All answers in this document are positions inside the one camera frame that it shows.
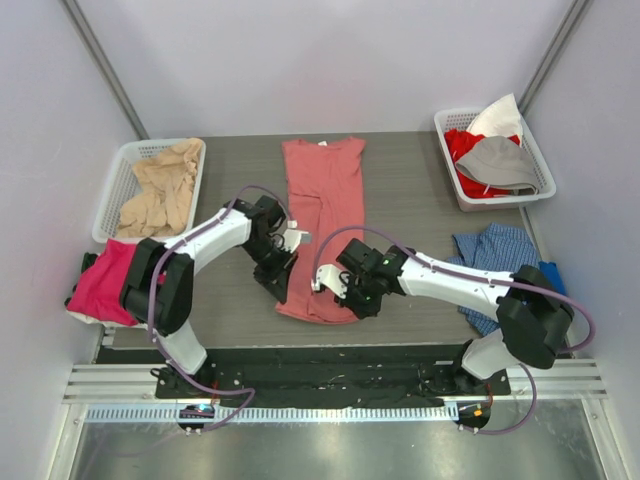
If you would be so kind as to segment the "salmon pink t shirt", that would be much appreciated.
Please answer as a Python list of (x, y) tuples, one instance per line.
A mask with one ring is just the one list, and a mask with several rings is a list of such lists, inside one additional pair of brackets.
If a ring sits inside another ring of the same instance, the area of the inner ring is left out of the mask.
[(356, 316), (334, 301), (330, 291), (314, 293), (311, 279), (320, 244), (334, 231), (365, 223), (361, 168), (366, 141), (349, 137), (321, 145), (303, 139), (282, 144), (289, 211), (311, 242), (297, 249), (288, 282), (287, 301), (276, 311), (298, 320), (343, 325)]

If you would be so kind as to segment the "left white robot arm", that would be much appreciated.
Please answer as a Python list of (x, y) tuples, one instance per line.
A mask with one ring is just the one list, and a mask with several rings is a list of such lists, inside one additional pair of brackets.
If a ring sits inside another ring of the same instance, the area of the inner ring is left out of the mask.
[(226, 203), (203, 224), (168, 241), (138, 242), (120, 293), (120, 304), (144, 324), (151, 340), (177, 371), (178, 386), (200, 399), (215, 381), (215, 367), (189, 317), (198, 272), (227, 251), (242, 248), (255, 263), (254, 280), (279, 303), (287, 301), (297, 249), (308, 232), (287, 217), (278, 200)]

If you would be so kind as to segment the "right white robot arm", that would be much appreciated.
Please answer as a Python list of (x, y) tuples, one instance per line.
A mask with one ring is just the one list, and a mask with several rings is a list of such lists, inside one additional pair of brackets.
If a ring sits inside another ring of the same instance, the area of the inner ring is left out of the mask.
[(523, 364), (550, 369), (564, 347), (574, 312), (546, 295), (550, 285), (536, 268), (490, 272), (437, 261), (411, 249), (386, 252), (351, 240), (337, 257), (343, 289), (338, 305), (359, 319), (375, 316), (386, 295), (428, 297), (488, 317), (497, 328), (466, 342), (449, 373), (449, 390), (472, 395), (496, 373)]

